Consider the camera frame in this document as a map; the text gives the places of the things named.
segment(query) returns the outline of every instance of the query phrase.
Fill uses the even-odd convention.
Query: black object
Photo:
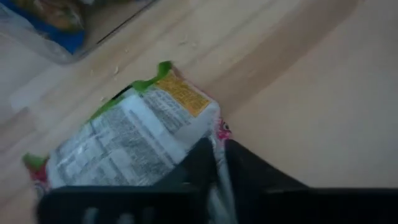
[[[226,161],[240,224],[398,223],[395,189],[310,188],[232,140]],[[96,208],[92,223],[117,223],[122,214],[134,223],[208,223],[208,191],[216,180],[211,142],[201,139],[154,186],[64,187],[40,201],[37,217],[40,224],[75,224]]]

